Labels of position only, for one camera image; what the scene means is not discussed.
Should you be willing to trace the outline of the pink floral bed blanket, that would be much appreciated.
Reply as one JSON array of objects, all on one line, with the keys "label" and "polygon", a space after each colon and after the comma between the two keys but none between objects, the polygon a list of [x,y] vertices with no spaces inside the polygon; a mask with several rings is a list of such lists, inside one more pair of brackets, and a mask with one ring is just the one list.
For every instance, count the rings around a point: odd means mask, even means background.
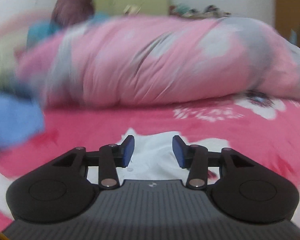
[{"label": "pink floral bed blanket", "polygon": [[[230,96],[154,108],[60,108],[43,112],[45,129],[0,152],[0,231],[12,221],[5,195],[11,183],[64,152],[120,143],[130,128],[140,135],[179,132],[192,144],[227,140],[230,148],[293,182],[300,191],[300,102]],[[300,227],[300,204],[293,217]]]}]

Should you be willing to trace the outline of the brown wooden door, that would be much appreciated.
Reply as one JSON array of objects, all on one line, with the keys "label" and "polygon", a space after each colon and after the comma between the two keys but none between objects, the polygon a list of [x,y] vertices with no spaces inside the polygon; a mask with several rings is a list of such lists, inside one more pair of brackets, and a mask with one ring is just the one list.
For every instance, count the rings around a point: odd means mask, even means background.
[{"label": "brown wooden door", "polygon": [[300,48],[300,0],[275,0],[275,29]]}]

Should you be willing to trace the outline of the pink grey rolled duvet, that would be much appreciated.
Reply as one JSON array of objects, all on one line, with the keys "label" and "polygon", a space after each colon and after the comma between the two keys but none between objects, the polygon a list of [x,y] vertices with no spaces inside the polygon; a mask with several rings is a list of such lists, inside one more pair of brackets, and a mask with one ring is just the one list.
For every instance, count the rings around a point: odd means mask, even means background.
[{"label": "pink grey rolled duvet", "polygon": [[168,105],[247,90],[300,100],[300,48],[252,18],[121,16],[51,36],[15,75],[45,107]]}]

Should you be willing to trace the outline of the person in purple jacket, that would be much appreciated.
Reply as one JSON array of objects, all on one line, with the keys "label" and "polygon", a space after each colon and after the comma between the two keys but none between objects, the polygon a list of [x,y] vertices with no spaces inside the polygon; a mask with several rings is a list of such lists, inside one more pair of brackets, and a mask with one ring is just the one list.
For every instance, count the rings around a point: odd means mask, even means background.
[{"label": "person in purple jacket", "polygon": [[95,9],[93,0],[57,0],[51,21],[60,27],[69,27],[90,19]]}]

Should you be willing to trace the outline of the teal blue blanket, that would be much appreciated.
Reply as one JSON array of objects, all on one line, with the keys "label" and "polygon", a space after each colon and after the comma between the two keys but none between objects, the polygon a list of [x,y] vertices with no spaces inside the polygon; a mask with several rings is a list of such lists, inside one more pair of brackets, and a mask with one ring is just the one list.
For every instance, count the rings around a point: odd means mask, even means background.
[{"label": "teal blue blanket", "polygon": [[73,25],[87,22],[91,24],[101,24],[109,19],[109,15],[100,12],[88,16],[79,14],[55,15],[50,21],[38,22],[29,27],[26,48],[30,49],[50,36]]}]

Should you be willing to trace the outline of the clutter behind duvet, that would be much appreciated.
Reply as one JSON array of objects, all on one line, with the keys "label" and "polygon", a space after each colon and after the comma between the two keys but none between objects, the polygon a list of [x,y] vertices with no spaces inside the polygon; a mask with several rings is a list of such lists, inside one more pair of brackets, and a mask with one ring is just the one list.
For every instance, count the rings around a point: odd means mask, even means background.
[{"label": "clutter behind duvet", "polygon": [[188,18],[192,20],[203,20],[206,18],[224,18],[230,17],[230,12],[225,12],[215,5],[209,5],[203,11],[188,7],[183,4],[171,5],[169,14],[181,18]]}]

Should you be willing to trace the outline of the pink white headboard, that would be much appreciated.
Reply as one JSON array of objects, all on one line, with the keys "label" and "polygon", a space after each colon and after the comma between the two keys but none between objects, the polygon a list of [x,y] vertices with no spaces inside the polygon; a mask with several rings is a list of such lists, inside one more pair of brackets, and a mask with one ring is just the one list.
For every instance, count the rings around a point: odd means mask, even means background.
[{"label": "pink white headboard", "polygon": [[46,10],[26,11],[0,23],[0,90],[10,89],[10,80],[20,55],[26,49],[29,27],[50,19]]}]

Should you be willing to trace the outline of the white shirt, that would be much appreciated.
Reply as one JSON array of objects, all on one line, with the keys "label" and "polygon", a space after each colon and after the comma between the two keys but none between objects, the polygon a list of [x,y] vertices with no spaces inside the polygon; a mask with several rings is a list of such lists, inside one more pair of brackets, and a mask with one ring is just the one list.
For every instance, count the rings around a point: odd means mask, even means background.
[{"label": "white shirt", "polygon": [[[185,185],[188,177],[188,170],[179,167],[172,151],[172,138],[180,135],[179,132],[164,132],[153,135],[140,135],[130,128],[126,135],[133,135],[135,148],[127,168],[116,168],[120,184],[124,180],[182,180]],[[221,149],[229,147],[227,140],[218,138],[207,138],[195,141],[206,147],[211,152],[221,152]],[[98,183],[98,167],[90,167],[88,180]]]}]

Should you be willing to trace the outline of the blue cloth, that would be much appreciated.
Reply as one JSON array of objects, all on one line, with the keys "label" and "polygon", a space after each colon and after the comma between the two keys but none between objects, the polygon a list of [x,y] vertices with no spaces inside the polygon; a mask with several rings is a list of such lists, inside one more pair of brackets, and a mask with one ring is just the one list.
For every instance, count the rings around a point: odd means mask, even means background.
[{"label": "blue cloth", "polygon": [[25,142],[44,129],[44,116],[36,101],[0,93],[0,149]]}]

